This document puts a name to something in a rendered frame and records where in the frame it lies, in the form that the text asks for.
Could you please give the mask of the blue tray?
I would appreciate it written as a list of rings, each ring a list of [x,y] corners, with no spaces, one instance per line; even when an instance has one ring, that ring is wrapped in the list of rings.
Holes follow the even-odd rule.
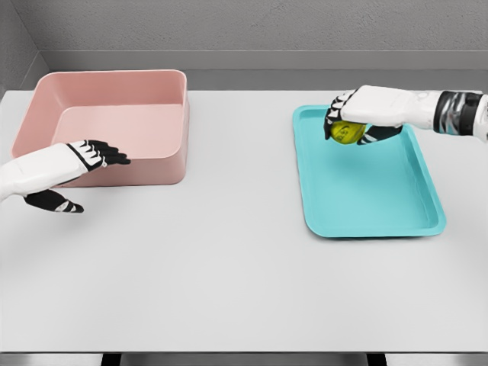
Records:
[[[441,234],[446,217],[411,127],[366,146],[323,137],[325,105],[293,113],[304,219],[325,238]]]

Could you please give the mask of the yellow tennis ball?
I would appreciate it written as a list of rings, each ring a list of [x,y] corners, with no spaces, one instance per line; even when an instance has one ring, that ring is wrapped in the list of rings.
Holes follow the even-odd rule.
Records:
[[[366,131],[366,124],[348,121],[335,122],[331,127],[331,137],[340,144],[350,145],[357,143]]]

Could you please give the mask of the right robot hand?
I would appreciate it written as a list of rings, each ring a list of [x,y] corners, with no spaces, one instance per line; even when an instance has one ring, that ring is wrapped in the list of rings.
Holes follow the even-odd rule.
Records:
[[[406,106],[414,99],[412,91],[363,85],[336,96],[326,112],[323,129],[325,138],[341,121],[368,125],[357,144],[368,145],[401,133],[407,122]]]

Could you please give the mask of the pink basket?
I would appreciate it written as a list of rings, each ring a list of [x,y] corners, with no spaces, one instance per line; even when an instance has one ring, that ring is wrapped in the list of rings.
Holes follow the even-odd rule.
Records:
[[[186,174],[189,120],[182,71],[53,72],[37,83],[11,156],[56,143],[105,141],[131,163],[97,169],[69,187],[172,185]]]

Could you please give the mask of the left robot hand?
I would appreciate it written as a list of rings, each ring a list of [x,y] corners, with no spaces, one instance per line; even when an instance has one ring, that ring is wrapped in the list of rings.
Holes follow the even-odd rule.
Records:
[[[83,206],[57,193],[53,187],[109,165],[130,164],[125,153],[99,140],[56,143],[14,160],[20,169],[16,195],[33,207],[70,214],[82,213]]]

